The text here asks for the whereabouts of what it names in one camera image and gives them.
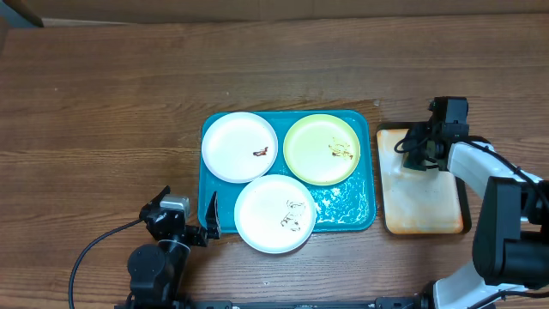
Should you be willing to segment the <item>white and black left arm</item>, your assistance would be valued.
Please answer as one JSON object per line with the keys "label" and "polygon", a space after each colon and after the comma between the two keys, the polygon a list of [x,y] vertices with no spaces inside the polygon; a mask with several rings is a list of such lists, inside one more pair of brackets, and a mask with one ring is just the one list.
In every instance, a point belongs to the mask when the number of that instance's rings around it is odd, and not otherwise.
{"label": "white and black left arm", "polygon": [[130,254],[127,308],[196,307],[179,288],[190,249],[206,247],[221,235],[217,195],[210,199],[204,227],[187,224],[189,216],[189,198],[171,194],[168,186],[142,207],[139,218],[156,243],[142,245]]}

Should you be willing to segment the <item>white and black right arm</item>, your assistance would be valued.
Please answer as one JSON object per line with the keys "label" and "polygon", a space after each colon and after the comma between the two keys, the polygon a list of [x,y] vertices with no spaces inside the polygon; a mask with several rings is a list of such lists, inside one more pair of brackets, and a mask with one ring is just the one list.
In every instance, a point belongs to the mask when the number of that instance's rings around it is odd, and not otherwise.
{"label": "white and black right arm", "polygon": [[548,292],[548,183],[498,154],[468,125],[418,122],[395,145],[405,167],[436,168],[471,187],[482,206],[471,263],[426,287],[406,308],[492,308]]}

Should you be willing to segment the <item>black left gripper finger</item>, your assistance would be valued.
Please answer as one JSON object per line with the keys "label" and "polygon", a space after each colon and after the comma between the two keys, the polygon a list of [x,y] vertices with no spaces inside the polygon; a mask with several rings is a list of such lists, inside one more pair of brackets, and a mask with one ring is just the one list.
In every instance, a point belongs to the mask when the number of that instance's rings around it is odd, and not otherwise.
{"label": "black left gripper finger", "polygon": [[221,228],[218,214],[218,194],[216,191],[210,199],[205,220],[207,237],[209,239],[219,239],[221,235]]}
{"label": "black left gripper finger", "polygon": [[141,210],[141,215],[148,215],[151,211],[156,210],[160,207],[160,202],[162,199],[171,192],[171,188],[169,185],[165,186],[162,191],[154,197],[151,201],[149,201],[147,204],[145,204]]}

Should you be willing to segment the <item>yellow-green plate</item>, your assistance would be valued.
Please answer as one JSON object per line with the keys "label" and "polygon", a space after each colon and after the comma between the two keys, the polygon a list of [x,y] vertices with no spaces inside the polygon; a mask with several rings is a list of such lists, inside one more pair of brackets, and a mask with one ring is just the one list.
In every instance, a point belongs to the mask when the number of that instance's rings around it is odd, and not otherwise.
{"label": "yellow-green plate", "polygon": [[283,156],[290,171],[311,185],[335,185],[359,164],[360,141],[354,129],[329,114],[311,114],[286,133]]}

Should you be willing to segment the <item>white plate with brown stain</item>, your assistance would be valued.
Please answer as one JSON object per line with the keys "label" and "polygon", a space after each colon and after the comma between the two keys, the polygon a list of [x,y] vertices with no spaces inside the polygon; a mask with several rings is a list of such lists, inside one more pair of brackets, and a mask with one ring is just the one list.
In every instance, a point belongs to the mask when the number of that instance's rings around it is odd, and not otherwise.
{"label": "white plate with brown stain", "polygon": [[250,182],[238,195],[234,222],[239,236],[253,249],[284,254],[311,236],[317,210],[310,191],[298,180],[279,174]]}

